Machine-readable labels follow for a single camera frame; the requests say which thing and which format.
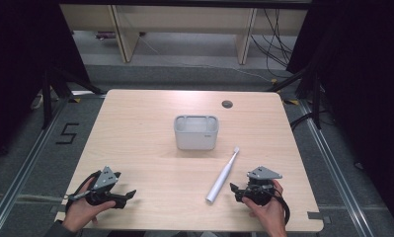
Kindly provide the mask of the black curtain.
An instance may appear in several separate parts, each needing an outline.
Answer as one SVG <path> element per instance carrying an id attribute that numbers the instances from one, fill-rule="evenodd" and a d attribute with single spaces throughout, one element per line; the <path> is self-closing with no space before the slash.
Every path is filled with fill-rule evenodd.
<path id="1" fill-rule="evenodd" d="M 394 218 L 394 0 L 311 0 L 288 71 L 315 54 L 335 118 Z"/>
<path id="2" fill-rule="evenodd" d="M 0 0 L 0 150 L 57 70 L 89 80 L 59 2 Z"/>

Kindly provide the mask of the black metal stand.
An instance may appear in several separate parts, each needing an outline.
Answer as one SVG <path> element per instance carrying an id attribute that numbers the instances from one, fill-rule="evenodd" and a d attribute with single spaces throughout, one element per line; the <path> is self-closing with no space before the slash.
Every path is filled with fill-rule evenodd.
<path id="1" fill-rule="evenodd" d="M 301 118 L 296 119 L 290 124 L 292 130 L 295 130 L 296 127 L 305 120 L 312 119 L 313 123 L 316 125 L 318 129 L 321 129 L 320 124 L 320 79 L 317 73 L 317 69 L 312 65 L 307 65 L 305 68 L 301 69 L 299 72 L 296 72 L 292 76 L 286 78 L 280 83 L 273 84 L 268 92 L 277 92 L 283 89 L 286 86 L 300 81 L 295 96 L 297 99 L 306 99 L 308 96 L 311 96 L 311 104 L 312 110 Z"/>
<path id="2" fill-rule="evenodd" d="M 67 83 L 75 84 L 87 89 L 95 95 L 105 95 L 106 91 L 94 86 L 88 77 L 81 78 L 76 75 L 58 68 L 56 66 L 48 67 L 42 77 L 42 107 L 43 107 L 43 124 L 42 128 L 47 128 L 52 121 L 51 110 L 51 90 L 54 90 L 58 98 L 68 99 L 73 96 Z"/>

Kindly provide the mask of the metal floor rail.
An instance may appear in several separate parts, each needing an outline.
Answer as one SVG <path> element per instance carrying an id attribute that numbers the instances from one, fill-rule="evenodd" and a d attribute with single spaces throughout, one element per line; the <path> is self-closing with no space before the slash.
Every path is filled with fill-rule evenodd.
<path id="1" fill-rule="evenodd" d="M 68 103 L 67 99 L 59 99 L 55 107 L 51 110 L 51 119 L 48 124 L 39 131 L 35 143 L 30 148 L 29 153 L 24 158 L 23 163 L 12 179 L 6 192 L 0 195 L 0 230 L 8 218 L 18 195 L 29 178 L 34 166 L 36 165 L 39 155 L 42 153 L 47 141 L 52 134 L 55 124 L 57 123 L 62 111 Z"/>
<path id="2" fill-rule="evenodd" d="M 374 232 L 372 231 L 363 210 L 359 206 L 348 181 L 337 163 L 322 130 L 317 127 L 312 118 L 308 119 L 307 124 L 358 235 L 360 237 L 375 237 Z"/>

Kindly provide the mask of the grey tape strip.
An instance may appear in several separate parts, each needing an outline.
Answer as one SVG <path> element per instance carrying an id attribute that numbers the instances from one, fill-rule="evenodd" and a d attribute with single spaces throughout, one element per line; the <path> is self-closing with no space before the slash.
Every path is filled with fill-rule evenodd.
<path id="1" fill-rule="evenodd" d="M 325 224 L 332 223 L 331 218 L 327 215 L 322 214 L 321 212 L 308 211 L 307 215 L 309 219 L 322 220 Z"/>

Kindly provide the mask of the white electric toothbrush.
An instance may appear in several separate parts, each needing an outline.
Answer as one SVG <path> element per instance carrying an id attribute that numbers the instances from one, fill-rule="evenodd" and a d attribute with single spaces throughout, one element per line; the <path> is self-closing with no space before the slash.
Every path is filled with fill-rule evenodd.
<path id="1" fill-rule="evenodd" d="M 214 182 L 210 191 L 208 192 L 207 196 L 205 197 L 205 200 L 208 201 L 209 203 L 214 203 L 216 198 L 218 197 L 218 194 L 219 194 L 220 190 L 222 189 L 222 186 L 224 185 L 225 181 L 227 180 L 227 177 L 232 169 L 233 163 L 234 163 L 239 151 L 240 151 L 240 148 L 238 146 L 236 146 L 233 150 L 233 154 L 232 154 L 230 160 L 224 166 L 224 168 L 221 170 L 216 181 Z"/>

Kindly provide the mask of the black tape floor mark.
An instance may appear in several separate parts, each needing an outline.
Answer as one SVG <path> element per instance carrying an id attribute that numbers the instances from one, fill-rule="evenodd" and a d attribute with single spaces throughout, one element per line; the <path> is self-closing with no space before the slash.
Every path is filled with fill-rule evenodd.
<path id="1" fill-rule="evenodd" d="M 78 125 L 79 125 L 78 122 L 68 122 L 60 132 L 60 135 L 63 137 L 63 140 L 56 141 L 56 144 L 58 145 L 72 144 L 77 136 L 77 133 L 75 131 L 72 131 L 71 128 L 76 127 Z"/>

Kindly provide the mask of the grey toothbrush holder box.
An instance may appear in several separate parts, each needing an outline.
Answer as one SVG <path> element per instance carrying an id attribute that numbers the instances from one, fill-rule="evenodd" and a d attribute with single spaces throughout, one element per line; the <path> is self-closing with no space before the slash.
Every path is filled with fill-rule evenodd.
<path id="1" fill-rule="evenodd" d="M 216 145 L 219 121 L 215 116 L 177 116 L 174 131 L 181 150 L 212 150 Z"/>

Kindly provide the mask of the person's left hand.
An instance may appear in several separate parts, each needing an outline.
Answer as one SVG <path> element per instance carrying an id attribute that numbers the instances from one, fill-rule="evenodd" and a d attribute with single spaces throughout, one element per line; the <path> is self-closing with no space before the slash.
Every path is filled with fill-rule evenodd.
<path id="1" fill-rule="evenodd" d="M 115 205 L 116 203 L 112 200 L 99 205 L 90 205 L 86 199 L 82 197 L 70 205 L 62 221 L 62 226 L 71 232 L 78 232 L 90 222 L 97 224 L 97 216 Z"/>

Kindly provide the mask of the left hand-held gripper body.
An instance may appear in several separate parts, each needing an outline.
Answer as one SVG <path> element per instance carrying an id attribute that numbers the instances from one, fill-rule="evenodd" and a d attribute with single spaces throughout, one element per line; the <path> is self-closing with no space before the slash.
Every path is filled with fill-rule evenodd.
<path id="1" fill-rule="evenodd" d="M 111 193 L 111 189 L 117 183 L 117 178 L 109 166 L 98 172 L 97 178 L 89 185 L 89 193 L 86 195 L 86 201 L 90 205 L 99 205 L 107 201 L 114 201 L 115 208 L 124 208 L 126 199 L 124 196 Z"/>

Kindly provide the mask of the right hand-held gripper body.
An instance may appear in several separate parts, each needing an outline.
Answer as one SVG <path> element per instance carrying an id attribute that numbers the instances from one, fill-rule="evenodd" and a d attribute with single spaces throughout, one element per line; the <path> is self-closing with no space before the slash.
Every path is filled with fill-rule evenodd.
<path id="1" fill-rule="evenodd" d="M 283 203 L 281 197 L 276 195 L 276 186 L 273 179 L 280 179 L 278 174 L 264 166 L 259 166 L 247 173 L 249 182 L 245 190 L 245 197 L 251 199 L 257 205 L 266 205 L 272 198 Z"/>

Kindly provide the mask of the person's right hand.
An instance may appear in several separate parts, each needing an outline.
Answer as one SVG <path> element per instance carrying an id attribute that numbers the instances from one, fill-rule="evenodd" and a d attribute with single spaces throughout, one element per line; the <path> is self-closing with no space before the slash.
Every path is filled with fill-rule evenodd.
<path id="1" fill-rule="evenodd" d="M 285 230 L 285 210 L 282 204 L 272 198 L 266 205 L 257 205 L 251 199 L 243 197 L 243 202 L 251 209 L 249 215 L 256 217 L 265 231 Z"/>

